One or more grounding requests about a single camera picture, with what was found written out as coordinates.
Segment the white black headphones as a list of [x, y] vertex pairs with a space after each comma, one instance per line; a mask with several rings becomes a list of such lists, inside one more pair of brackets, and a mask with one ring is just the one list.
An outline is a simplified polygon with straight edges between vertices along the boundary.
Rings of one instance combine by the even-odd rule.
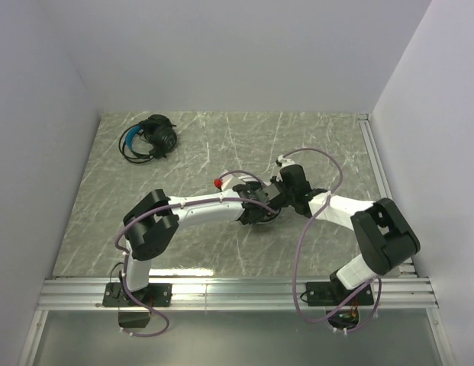
[[[272, 198], [269, 194], [268, 187], [250, 175], [241, 175], [238, 178], [242, 183], [239, 183], [237, 187], [234, 188], [234, 191], [239, 194], [240, 198], [247, 199], [247, 201], [242, 203], [244, 212], [238, 220], [243, 225], [265, 224], [274, 221], [280, 214], [281, 208], [272, 205]], [[258, 204], [250, 203], [250, 201], [259, 201], [271, 207], [274, 212], [270, 212]]]

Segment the black blue headphones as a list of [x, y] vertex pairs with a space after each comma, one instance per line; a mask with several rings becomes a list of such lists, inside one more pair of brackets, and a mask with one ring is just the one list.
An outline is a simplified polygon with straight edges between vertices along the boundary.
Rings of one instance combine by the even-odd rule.
[[[122, 133], [118, 141], [119, 151], [127, 161], [134, 164], [166, 158], [166, 154], [175, 149], [178, 141], [175, 127], [176, 125], [167, 116], [152, 114], [147, 119], [128, 127]], [[134, 150], [133, 141], [136, 136], [152, 146], [148, 153]]]

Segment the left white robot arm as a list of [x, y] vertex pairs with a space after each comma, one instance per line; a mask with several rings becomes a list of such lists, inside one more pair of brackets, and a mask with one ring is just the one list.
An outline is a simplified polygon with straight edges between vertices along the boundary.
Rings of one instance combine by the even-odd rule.
[[206, 223], [263, 222], [279, 214], [285, 203], [285, 194], [274, 186], [239, 184], [195, 197], [152, 191], [125, 216], [114, 240], [124, 254], [120, 280], [125, 295], [133, 297], [148, 287], [152, 260], [165, 252], [177, 231]]

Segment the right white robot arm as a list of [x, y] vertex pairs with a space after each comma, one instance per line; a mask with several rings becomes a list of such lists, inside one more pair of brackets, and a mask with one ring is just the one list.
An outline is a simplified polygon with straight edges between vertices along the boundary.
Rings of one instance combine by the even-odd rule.
[[273, 183], [283, 189], [295, 212], [309, 219], [308, 225], [327, 221], [356, 237], [359, 255], [333, 272], [325, 284], [329, 304], [343, 301], [360, 285], [388, 274], [420, 251], [419, 239], [393, 200], [360, 201], [312, 189], [301, 165], [287, 159], [278, 166]]

